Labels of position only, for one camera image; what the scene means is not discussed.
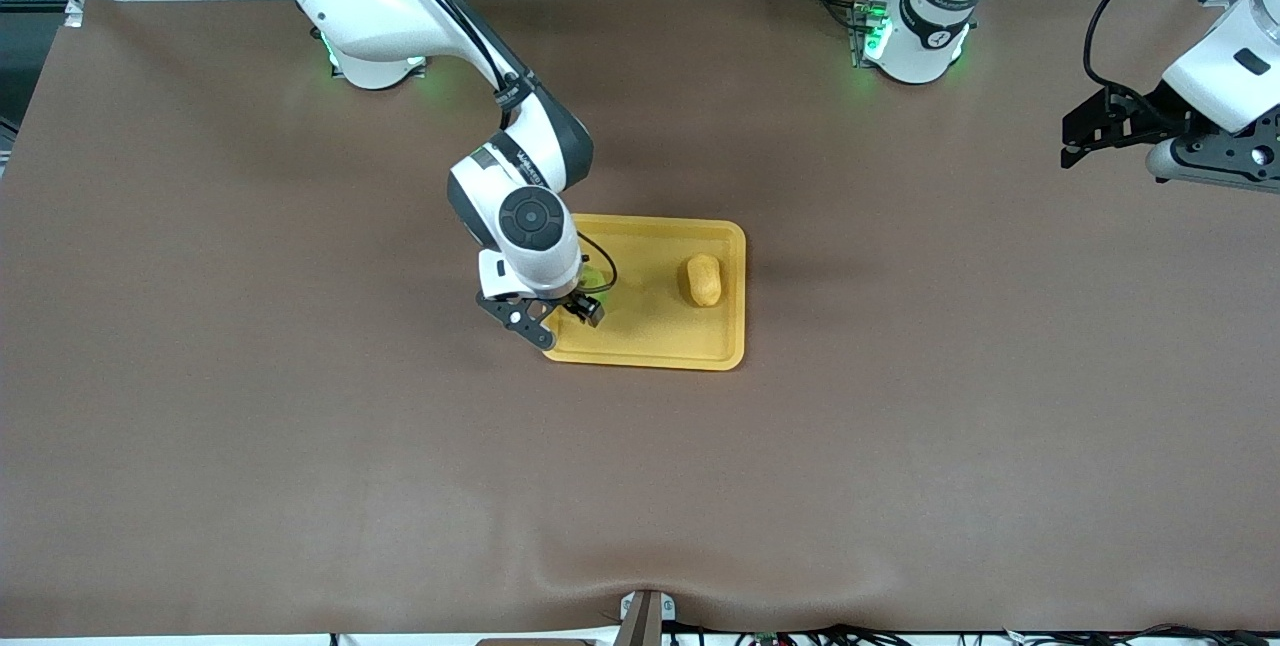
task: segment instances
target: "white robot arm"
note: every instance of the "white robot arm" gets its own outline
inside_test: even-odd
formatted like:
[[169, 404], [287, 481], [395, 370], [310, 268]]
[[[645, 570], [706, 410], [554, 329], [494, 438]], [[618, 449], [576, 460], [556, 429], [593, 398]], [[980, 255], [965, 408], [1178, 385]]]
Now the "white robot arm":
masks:
[[449, 171], [447, 196], [481, 246], [476, 302], [540, 349], [541, 321], [563, 307], [599, 324], [604, 310], [579, 285], [582, 251], [559, 191], [589, 173], [591, 137], [462, 0], [297, 0], [352, 84], [384, 90], [425, 58], [453, 55], [493, 86], [502, 123]]
[[865, 61], [905, 84], [928, 84], [946, 72], [969, 35], [978, 0], [872, 0], [883, 3], [881, 36], [863, 46]]
[[1062, 118], [1062, 168], [1098, 148], [1155, 145], [1166, 180], [1280, 194], [1280, 0], [1236, 0], [1156, 90], [1107, 84]]

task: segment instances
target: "brown tabletop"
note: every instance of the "brown tabletop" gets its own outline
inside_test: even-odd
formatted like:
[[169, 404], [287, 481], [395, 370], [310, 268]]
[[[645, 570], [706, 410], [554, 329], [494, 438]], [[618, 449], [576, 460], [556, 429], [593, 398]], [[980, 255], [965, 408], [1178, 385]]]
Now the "brown tabletop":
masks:
[[[291, 3], [88, 4], [0, 182], [0, 634], [639, 586], [724, 628], [1280, 628], [1280, 201], [1060, 171], [1094, 3], [984, 0], [906, 87], [808, 0], [476, 0], [595, 136], [571, 209], [745, 228], [730, 374], [552, 363], [472, 304], [466, 64], [361, 93]], [[1098, 68], [1153, 84], [1215, 14], [1119, 0]]]

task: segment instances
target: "black circular button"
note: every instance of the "black circular button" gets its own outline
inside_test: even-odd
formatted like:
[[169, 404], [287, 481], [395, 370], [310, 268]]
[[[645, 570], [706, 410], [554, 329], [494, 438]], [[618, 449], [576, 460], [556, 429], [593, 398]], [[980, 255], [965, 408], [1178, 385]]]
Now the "black circular button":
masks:
[[516, 225], [526, 232], [540, 232], [547, 225], [547, 207], [535, 200], [524, 201], [516, 207]]
[[521, 185], [502, 201], [498, 226], [512, 246], [545, 251], [558, 244], [564, 233], [561, 201], [540, 185]]

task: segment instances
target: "yellow tray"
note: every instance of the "yellow tray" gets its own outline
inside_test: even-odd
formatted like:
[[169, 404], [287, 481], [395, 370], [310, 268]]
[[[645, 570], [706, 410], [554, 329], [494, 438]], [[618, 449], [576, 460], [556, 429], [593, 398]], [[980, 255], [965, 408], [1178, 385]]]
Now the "yellow tray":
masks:
[[[547, 358], [568, 363], [643, 365], [653, 368], [728, 371], [746, 344], [746, 235], [736, 223], [695, 217], [573, 214], [577, 230], [599, 242], [618, 264], [618, 281], [604, 294], [599, 327], [557, 310], [545, 326], [556, 333]], [[591, 266], [608, 264], [589, 244]], [[721, 260], [718, 304], [695, 307], [684, 280], [685, 262], [708, 253]]]

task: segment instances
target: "green led light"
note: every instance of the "green led light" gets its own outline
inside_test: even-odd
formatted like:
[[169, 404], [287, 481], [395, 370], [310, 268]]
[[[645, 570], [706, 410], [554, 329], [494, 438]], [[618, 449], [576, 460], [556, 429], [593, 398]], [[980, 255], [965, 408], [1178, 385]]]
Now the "green led light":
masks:
[[884, 55], [884, 45], [892, 33], [893, 22], [886, 17], [879, 26], [872, 28], [869, 35], [867, 35], [867, 46], [863, 49], [867, 58], [882, 58]]
[[333, 52], [333, 45], [329, 43], [329, 36], [325, 36], [324, 31], [320, 32], [320, 43], [324, 43], [324, 49], [329, 52], [329, 63], [332, 63], [334, 68], [342, 68], [338, 67], [338, 54]]

